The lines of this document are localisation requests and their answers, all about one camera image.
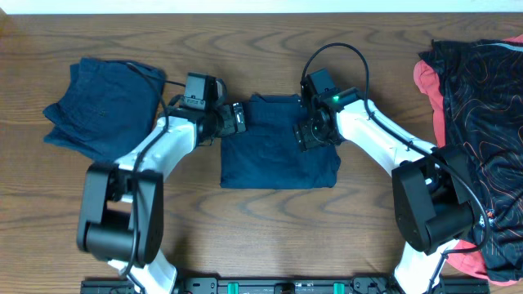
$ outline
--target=blue towel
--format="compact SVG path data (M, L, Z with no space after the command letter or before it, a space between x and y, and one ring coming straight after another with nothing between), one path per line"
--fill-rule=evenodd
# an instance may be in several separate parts
M55 124L43 141L105 162L138 146L151 131L159 100L125 63L82 58L71 65L71 83L64 97L43 110ZM144 73L165 78L159 69L133 64ZM152 82L161 93L163 82Z
M307 119L299 96L253 96L244 103L247 131L221 139L221 187L333 187L341 160L334 146L301 152L293 125Z

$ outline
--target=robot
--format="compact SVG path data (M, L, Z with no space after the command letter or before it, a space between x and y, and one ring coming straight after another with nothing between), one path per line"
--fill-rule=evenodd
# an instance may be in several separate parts
M329 44L313 55L306 68L320 51L332 46L353 48ZM356 53L364 62L368 81L366 62ZM150 82L139 69L129 66ZM438 149L392 122L367 98L368 83L365 92L355 87L343 91L327 69L306 74L306 68L301 80L302 103L310 118L293 128L297 146L306 152L349 140L391 176L396 224L406 241L394 273L332 280L177 279L176 267L160 250L163 182L203 142L247 131L242 105L223 104L225 83L189 73L184 95L175 97L169 106L163 103L163 114L144 141L114 163L93 163L87 171L78 248L108 262L126 279L84 281L81 293L489 293L486 281L438 277L445 257L454 253L452 248L484 213L477 198L469 195L466 154L453 146ZM110 210L109 201L132 203L132 212Z

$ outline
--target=black garment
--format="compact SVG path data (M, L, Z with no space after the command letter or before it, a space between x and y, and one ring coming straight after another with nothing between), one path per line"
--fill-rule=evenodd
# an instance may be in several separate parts
M482 250L494 281L523 274L523 46L434 42L425 60L440 78L448 145L463 145L493 238ZM483 236L477 226L470 241Z
M301 152L293 124L307 119L299 96L253 96L244 103L247 131L221 139L221 187L311 189L336 184L334 146Z
M134 63L164 78L162 71ZM150 133L158 97L123 61L82 58L70 66L64 97L43 114L55 123L44 142L77 150L96 161L112 162L129 153ZM152 80L161 93L163 82Z

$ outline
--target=wooden tabletop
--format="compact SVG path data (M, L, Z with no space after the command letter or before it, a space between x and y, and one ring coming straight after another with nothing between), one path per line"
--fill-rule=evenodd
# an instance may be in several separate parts
M369 62L371 98L407 131L434 142L431 106L413 83L432 39L472 41L523 32L521 14L12 16L0 18L0 292L78 293L85 277L116 271L76 248L85 171L81 154L42 138L42 110L82 56L130 59L184 82L223 78L232 100L293 94L303 65L328 42L349 42ZM363 66L332 48L341 88L363 87ZM181 89L168 87L169 98ZM221 189L220 144L181 160L165 185L162 249L177 267L223 277L390 273L404 241L390 177L352 143L337 148L333 189ZM445 267L447 274L455 270ZM521 293L523 284L493 287Z

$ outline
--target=red cloth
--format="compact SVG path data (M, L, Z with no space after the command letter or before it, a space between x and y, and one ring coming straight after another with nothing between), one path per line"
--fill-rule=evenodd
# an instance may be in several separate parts
M508 38L504 41L523 43L523 34L519 37ZM425 61L421 60L414 66L414 82L418 86L419 91L428 95L431 106L434 109L434 116L432 122L434 125L434 135L438 146L445 145L445 115L443 112L443 96L440 93L440 78L438 74ZM459 241L455 249L472 248L474 244L467 241ZM481 252L473 252L469 254L450 254L447 260L456 270L476 278L488 279L487 269L485 266L485 259ZM496 282L491 283L499 286L510 286L517 281Z

